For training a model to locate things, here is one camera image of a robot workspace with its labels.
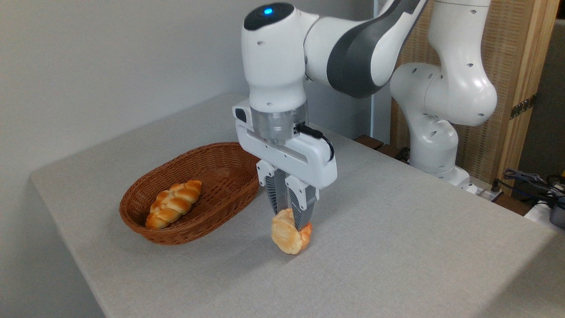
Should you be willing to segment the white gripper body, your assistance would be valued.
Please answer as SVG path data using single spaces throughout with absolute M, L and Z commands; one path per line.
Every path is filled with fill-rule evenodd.
M 241 147 L 306 184 L 324 189 L 337 179 L 336 159 L 326 141 L 300 134 L 283 145 L 264 141 L 254 133 L 252 109 L 248 99 L 232 107 Z

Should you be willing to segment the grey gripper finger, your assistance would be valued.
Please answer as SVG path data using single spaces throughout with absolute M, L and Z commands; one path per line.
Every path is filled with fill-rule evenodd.
M 285 185 L 285 171 L 260 160 L 256 164 L 258 180 L 260 185 L 267 191 L 271 207 L 276 215 L 278 212 L 289 207 L 288 189 Z
M 318 190 L 293 176 L 286 177 L 285 185 L 289 191 L 295 227 L 301 231 L 311 219 L 313 206 L 319 199 Z

